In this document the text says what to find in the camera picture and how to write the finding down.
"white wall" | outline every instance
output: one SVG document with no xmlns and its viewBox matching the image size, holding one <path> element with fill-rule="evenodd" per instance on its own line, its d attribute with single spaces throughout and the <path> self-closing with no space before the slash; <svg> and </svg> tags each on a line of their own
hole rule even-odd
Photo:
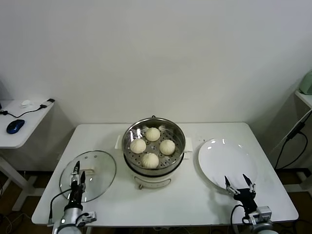
<svg viewBox="0 0 312 234">
<path fill-rule="evenodd" d="M 1 1 L 5 98 L 57 100 L 35 169 L 79 123 L 245 121 L 269 139 L 312 68 L 311 8 L 310 0 Z M 289 127 L 292 99 L 286 113 L 279 122 Z M 37 157 L 25 147 L 24 157 Z M 16 167 L 31 167 L 13 154 Z"/>
</svg>

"steamer basket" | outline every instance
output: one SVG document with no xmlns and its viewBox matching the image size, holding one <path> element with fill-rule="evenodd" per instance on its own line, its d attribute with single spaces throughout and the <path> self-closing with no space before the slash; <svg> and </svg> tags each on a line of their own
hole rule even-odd
<svg viewBox="0 0 312 234">
<path fill-rule="evenodd" d="M 158 128 L 160 138 L 150 142 L 146 139 L 145 133 L 149 128 Z M 133 140 L 140 138 L 146 143 L 146 150 L 141 154 L 135 154 L 130 150 Z M 166 156 L 159 150 L 159 145 L 164 140 L 172 140 L 175 143 L 175 152 Z M 173 122 L 155 116 L 146 118 L 133 124 L 122 138 L 122 150 L 128 166 L 136 173 L 147 177 L 159 177 L 173 172 L 182 162 L 184 157 L 185 136 L 182 130 Z M 159 165 L 155 169 L 144 168 L 141 159 L 146 153 L 154 153 L 159 158 Z"/>
</svg>

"floor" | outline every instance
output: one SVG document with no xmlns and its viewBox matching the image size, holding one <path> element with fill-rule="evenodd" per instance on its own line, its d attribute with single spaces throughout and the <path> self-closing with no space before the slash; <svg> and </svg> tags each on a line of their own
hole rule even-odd
<svg viewBox="0 0 312 234">
<path fill-rule="evenodd" d="M 279 173 L 278 174 L 283 184 L 293 184 L 300 183 L 299 178 L 295 173 Z M 50 175 L 39 175 L 37 181 L 35 182 L 35 187 L 45 187 L 50 179 Z M 4 184 L 6 181 L 6 176 L 0 174 L 0 182 Z M 18 218 L 12 225 L 11 232 L 7 229 L 9 222 L 5 218 L 0 216 L 0 234 L 5 233 L 15 233 L 15 234 L 50 234 L 52 228 L 46 226 L 35 225 L 31 220 L 21 215 L 21 212 L 12 213 L 11 209 L 14 202 L 18 198 L 21 189 L 14 183 L 10 183 L 7 190 L 2 194 L 0 198 L 0 214 L 5 214 L 11 221 Z M 308 193 L 291 193 L 290 197 L 295 204 L 298 212 L 299 219 L 306 220 L 312 223 L 312 199 Z M 29 197 L 27 198 L 22 212 L 27 216 L 31 217 L 34 212 L 37 203 L 39 202 L 39 197 Z M 280 234 L 295 234 L 292 223 L 282 223 L 274 224 L 274 229 Z M 312 225 L 304 221 L 296 222 L 296 234 L 306 234 L 310 233 L 312 230 Z M 231 234 L 232 231 L 228 226 L 218 226 L 218 227 L 188 227 L 183 228 L 170 228 L 162 230 L 154 230 L 153 228 L 93 228 L 92 234 Z"/>
</svg>

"steamed bun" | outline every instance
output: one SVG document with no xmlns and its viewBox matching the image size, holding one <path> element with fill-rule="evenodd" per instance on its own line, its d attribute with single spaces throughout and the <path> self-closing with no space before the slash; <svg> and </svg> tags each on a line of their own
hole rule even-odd
<svg viewBox="0 0 312 234">
<path fill-rule="evenodd" d="M 172 155 L 176 150 L 176 145 L 172 140 L 164 140 L 161 142 L 159 149 L 164 155 Z"/>
<path fill-rule="evenodd" d="M 146 149 L 146 143 L 142 139 L 135 139 L 130 144 L 130 150 L 135 154 L 141 154 Z"/>
<path fill-rule="evenodd" d="M 159 158 L 156 154 L 147 153 L 142 158 L 142 166 L 146 168 L 156 168 L 159 164 Z"/>
<path fill-rule="evenodd" d="M 145 137 L 149 141 L 157 141 L 160 138 L 160 131 L 157 128 L 149 128 Z"/>
</svg>

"green object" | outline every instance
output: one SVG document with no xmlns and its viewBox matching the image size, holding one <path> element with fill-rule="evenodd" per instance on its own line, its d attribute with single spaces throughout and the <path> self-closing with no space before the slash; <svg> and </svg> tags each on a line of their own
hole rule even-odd
<svg viewBox="0 0 312 234">
<path fill-rule="evenodd" d="M 306 95 L 312 95 L 312 71 L 303 77 L 299 89 Z"/>
</svg>

